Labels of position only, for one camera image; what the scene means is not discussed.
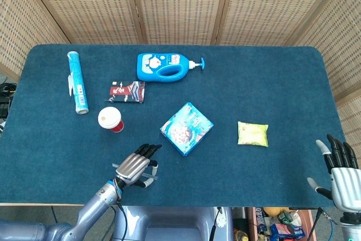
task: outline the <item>cup lid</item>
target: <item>cup lid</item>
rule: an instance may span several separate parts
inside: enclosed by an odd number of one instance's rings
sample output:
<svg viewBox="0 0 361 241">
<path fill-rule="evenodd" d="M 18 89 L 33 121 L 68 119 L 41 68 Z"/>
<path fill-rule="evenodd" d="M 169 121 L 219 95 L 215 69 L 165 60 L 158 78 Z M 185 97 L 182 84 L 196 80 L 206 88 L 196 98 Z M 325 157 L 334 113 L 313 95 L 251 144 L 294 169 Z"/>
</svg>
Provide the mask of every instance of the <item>cup lid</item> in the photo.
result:
<svg viewBox="0 0 361 241">
<path fill-rule="evenodd" d="M 112 129 L 116 127 L 122 119 L 120 111 L 115 107 L 103 108 L 98 115 L 98 123 L 101 127 Z"/>
</svg>

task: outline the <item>floor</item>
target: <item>floor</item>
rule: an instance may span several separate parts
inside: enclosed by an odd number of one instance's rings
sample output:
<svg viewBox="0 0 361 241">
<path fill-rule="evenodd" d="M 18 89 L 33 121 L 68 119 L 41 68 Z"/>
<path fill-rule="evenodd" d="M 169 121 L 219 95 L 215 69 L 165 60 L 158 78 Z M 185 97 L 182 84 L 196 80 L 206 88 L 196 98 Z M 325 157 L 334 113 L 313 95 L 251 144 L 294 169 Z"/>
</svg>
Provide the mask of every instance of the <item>floor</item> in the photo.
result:
<svg viewBox="0 0 361 241">
<path fill-rule="evenodd" d="M 6 77 L 0 73 L 0 82 L 3 82 L 5 79 Z M 59 222 L 68 222 L 73 225 L 77 221 L 77 213 L 80 208 L 81 207 L 55 206 L 54 211 Z M 336 221 L 338 221 L 338 219 L 342 216 L 342 213 L 335 208 L 327 208 L 327 212 Z M 237 209 L 234 213 L 235 217 L 241 216 L 241 212 L 239 212 Z M 47 225 L 55 223 L 50 207 L 0 207 L 0 218 L 9 221 L 41 222 Z M 85 241 L 101 240 L 112 219 L 113 212 L 110 209 L 88 232 L 85 237 Z M 112 231 L 110 231 L 105 240 L 109 240 L 111 233 Z M 317 240 L 328 241 L 330 233 L 331 226 L 329 221 L 326 220 L 324 217 L 321 217 L 316 227 Z M 334 228 L 333 240 L 343 240 L 342 231 L 337 226 Z"/>
</svg>

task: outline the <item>plastic bottle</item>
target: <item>plastic bottle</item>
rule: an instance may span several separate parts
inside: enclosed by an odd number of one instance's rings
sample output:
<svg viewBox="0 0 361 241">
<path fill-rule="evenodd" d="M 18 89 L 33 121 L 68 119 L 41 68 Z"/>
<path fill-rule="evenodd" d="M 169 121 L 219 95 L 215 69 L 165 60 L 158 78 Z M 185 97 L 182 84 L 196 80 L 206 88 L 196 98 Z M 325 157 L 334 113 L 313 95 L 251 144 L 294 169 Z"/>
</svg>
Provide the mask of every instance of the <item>plastic bottle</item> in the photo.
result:
<svg viewBox="0 0 361 241">
<path fill-rule="evenodd" d="M 204 65 L 203 58 L 195 63 L 177 53 L 143 53 L 138 55 L 137 76 L 142 81 L 173 82 L 197 66 L 204 69 Z"/>
</svg>

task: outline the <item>paper cup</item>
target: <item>paper cup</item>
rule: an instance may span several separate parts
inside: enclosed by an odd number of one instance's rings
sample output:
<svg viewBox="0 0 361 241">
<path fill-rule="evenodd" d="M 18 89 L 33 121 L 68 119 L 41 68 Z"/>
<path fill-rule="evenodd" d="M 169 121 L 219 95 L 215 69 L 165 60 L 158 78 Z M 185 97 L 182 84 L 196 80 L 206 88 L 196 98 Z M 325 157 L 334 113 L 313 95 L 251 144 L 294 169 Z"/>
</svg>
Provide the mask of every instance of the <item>paper cup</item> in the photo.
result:
<svg viewBox="0 0 361 241">
<path fill-rule="evenodd" d="M 101 127 L 119 133 L 124 128 L 122 115 L 115 107 L 103 108 L 98 115 L 98 123 Z"/>
</svg>

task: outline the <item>wicker screen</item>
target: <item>wicker screen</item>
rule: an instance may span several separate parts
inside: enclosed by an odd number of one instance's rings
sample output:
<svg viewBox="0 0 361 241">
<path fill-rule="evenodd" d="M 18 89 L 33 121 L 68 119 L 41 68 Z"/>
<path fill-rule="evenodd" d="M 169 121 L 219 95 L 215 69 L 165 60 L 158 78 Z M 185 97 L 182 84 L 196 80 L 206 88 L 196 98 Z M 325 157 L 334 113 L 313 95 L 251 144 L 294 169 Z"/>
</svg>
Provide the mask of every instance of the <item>wicker screen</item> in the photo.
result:
<svg viewBox="0 0 361 241">
<path fill-rule="evenodd" d="M 138 43 L 129 0 L 43 0 L 72 43 Z"/>
<path fill-rule="evenodd" d="M 40 43 L 67 43 L 37 0 L 0 0 L 0 70 L 17 81 L 29 50 Z"/>
<path fill-rule="evenodd" d="M 147 40 L 210 44 L 219 0 L 138 0 Z"/>
<path fill-rule="evenodd" d="M 361 97 L 357 97 L 338 108 L 338 115 L 347 142 L 353 147 L 361 163 Z"/>
<path fill-rule="evenodd" d="M 315 1 L 230 0 L 217 44 L 283 45 Z"/>
<path fill-rule="evenodd" d="M 297 44 L 322 53 L 335 96 L 361 82 L 361 0 L 330 0 Z"/>
</svg>

